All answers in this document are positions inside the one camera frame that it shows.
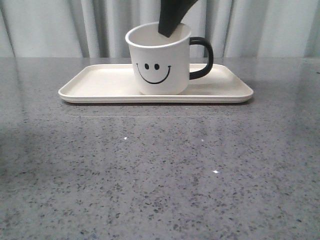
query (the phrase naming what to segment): tray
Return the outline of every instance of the tray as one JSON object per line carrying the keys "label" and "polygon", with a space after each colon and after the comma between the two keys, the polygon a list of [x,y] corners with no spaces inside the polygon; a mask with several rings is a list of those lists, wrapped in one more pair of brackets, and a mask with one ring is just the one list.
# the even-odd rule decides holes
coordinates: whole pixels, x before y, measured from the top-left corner
{"label": "tray", "polygon": [[[191,63],[190,71],[205,64]],[[143,95],[136,87],[132,64],[85,67],[58,91],[69,103],[243,103],[254,91],[227,67],[214,64],[209,74],[191,80],[178,95]]]}

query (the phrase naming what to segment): gray speckled surface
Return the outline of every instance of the gray speckled surface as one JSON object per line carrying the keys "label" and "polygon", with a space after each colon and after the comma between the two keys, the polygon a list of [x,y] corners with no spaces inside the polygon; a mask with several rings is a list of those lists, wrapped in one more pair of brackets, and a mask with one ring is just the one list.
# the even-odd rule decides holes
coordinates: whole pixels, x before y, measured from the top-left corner
{"label": "gray speckled surface", "polygon": [[0,58],[0,239],[320,238],[319,59],[218,59],[244,104],[59,98],[111,62]]}

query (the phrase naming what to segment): white mug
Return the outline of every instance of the white mug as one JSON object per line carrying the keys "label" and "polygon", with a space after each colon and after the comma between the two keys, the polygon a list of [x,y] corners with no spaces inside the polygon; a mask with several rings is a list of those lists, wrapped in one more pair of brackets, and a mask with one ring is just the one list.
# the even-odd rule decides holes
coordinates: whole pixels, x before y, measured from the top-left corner
{"label": "white mug", "polygon": [[[145,95],[176,95],[186,89],[189,80],[210,72],[213,50],[203,37],[190,37],[191,29],[183,23],[170,37],[158,33],[158,26],[158,22],[147,23],[125,35],[134,78]],[[208,51],[207,65],[196,72],[190,72],[190,45],[202,45]]]}

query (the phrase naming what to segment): black mug handle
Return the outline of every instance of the black mug handle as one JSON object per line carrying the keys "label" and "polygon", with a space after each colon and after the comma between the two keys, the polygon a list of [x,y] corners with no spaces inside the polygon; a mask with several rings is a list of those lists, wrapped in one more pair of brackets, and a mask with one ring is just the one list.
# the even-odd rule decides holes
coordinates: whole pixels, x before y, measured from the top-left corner
{"label": "black mug handle", "polygon": [[190,37],[189,45],[202,45],[206,48],[208,52],[208,63],[206,64],[206,66],[199,71],[190,72],[190,80],[198,79],[207,75],[211,71],[212,66],[214,64],[214,51],[212,50],[210,42],[208,42],[205,38],[200,36]]}

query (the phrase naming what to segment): curtain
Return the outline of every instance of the curtain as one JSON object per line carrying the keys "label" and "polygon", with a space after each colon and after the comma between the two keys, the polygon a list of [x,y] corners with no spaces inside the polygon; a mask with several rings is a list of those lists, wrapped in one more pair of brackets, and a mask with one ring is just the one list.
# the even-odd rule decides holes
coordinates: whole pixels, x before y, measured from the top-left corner
{"label": "curtain", "polygon": [[[158,21],[160,4],[0,0],[0,57],[128,58],[126,32]],[[198,0],[182,22],[215,57],[320,57],[320,0]]]}

